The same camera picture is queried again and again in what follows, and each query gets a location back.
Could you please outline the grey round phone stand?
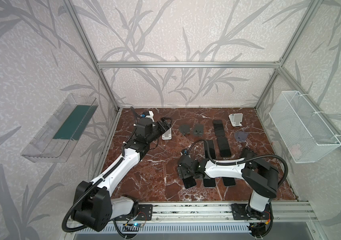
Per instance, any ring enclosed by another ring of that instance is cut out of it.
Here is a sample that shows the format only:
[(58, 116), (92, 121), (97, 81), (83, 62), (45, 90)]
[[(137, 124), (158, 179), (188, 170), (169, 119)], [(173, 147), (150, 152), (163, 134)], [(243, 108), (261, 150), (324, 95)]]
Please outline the grey round phone stand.
[(241, 131), (239, 131), (239, 132), (236, 132), (234, 134), (234, 137), (235, 137), (235, 140), (237, 142), (244, 143), (244, 142), (246, 142), (248, 135), (249, 135), (248, 132), (241, 132)]

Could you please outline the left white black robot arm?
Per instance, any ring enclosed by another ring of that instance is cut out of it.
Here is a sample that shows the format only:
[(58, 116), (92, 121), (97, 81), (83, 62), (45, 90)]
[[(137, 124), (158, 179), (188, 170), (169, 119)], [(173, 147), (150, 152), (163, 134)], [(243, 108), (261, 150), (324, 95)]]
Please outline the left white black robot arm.
[(121, 216), (137, 216), (137, 200), (131, 197), (112, 199), (111, 196), (126, 174), (144, 158), (150, 144), (171, 129), (171, 123), (171, 118), (161, 118), (157, 122), (150, 118), (137, 119), (135, 129), (123, 144), (118, 158), (99, 176), (77, 186), (74, 203), (63, 219), (62, 230), (73, 233), (90, 228), (99, 232), (109, 221)]

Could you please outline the white framed phone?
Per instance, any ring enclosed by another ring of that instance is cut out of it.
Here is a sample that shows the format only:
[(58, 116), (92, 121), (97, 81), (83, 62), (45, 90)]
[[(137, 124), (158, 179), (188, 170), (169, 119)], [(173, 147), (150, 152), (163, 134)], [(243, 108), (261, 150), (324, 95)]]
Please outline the white framed phone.
[(215, 179), (203, 179), (203, 186), (205, 188), (215, 188), (216, 187)]

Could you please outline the white phone stand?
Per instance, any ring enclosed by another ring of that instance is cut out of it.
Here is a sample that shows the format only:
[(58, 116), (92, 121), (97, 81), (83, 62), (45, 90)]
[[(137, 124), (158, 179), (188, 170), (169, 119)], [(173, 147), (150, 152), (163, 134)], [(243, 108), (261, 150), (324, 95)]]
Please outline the white phone stand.
[(162, 140), (168, 141), (172, 139), (172, 129), (169, 128), (164, 134), (162, 134)]
[(228, 118), (233, 127), (242, 127), (243, 114), (230, 114)]

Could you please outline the black phone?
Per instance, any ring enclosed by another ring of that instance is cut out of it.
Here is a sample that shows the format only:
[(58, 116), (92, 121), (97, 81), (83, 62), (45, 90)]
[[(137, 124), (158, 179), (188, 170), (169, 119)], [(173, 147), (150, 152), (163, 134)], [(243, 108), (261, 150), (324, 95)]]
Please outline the black phone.
[(213, 128), (216, 137), (225, 137), (225, 130), (222, 120), (213, 120)]
[(210, 155), (213, 160), (216, 160), (213, 140), (207, 140), (206, 143), (204, 143), (204, 154), (206, 159), (208, 159), (208, 155)]
[(222, 181), (225, 187), (232, 187), (236, 185), (235, 178), (222, 177)]
[(231, 151), (228, 143), (228, 139), (224, 136), (217, 137), (217, 144), (219, 148), (219, 154), (223, 158), (231, 157)]
[(196, 186), (196, 181), (193, 177), (182, 179), (185, 189), (189, 189)]

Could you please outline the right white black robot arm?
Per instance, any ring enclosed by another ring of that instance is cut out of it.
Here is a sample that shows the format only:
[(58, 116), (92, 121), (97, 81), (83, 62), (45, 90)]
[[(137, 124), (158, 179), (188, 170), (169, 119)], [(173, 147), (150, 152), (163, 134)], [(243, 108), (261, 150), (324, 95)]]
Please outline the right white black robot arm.
[(252, 188), (252, 193), (247, 204), (231, 205), (233, 218), (266, 220), (271, 218), (269, 202), (277, 197), (281, 183), (278, 168), (263, 158), (249, 149), (244, 149), (241, 158), (233, 161), (198, 161), (184, 153), (178, 161), (177, 173), (186, 189), (196, 186), (196, 179), (202, 179), (207, 188), (215, 187), (217, 178), (222, 178), (227, 187), (234, 186), (236, 179), (244, 180)]

